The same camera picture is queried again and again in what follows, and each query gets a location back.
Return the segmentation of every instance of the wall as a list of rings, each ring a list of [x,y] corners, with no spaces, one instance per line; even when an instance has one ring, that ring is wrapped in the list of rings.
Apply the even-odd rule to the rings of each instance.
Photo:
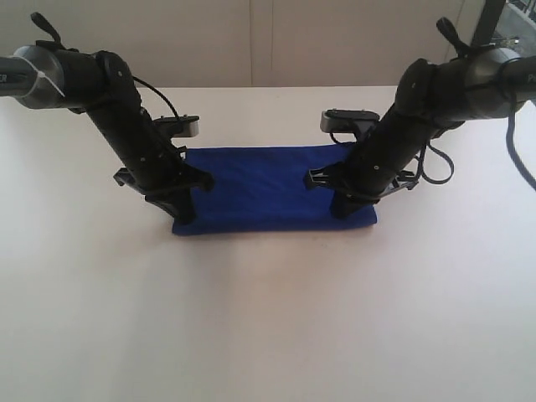
[[[470,39],[483,0],[3,0],[0,54],[43,38],[108,49],[157,86],[394,85],[419,57],[441,62],[441,16]]]

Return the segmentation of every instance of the blue towel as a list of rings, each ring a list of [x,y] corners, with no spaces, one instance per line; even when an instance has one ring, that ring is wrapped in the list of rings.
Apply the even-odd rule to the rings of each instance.
[[[377,222],[372,206],[345,220],[329,213],[333,191],[306,190],[308,169],[341,161],[344,145],[320,147],[199,148],[189,149],[188,164],[210,172],[211,192],[192,190],[196,220],[177,221],[176,235],[202,235],[246,231],[340,230],[370,226]]]

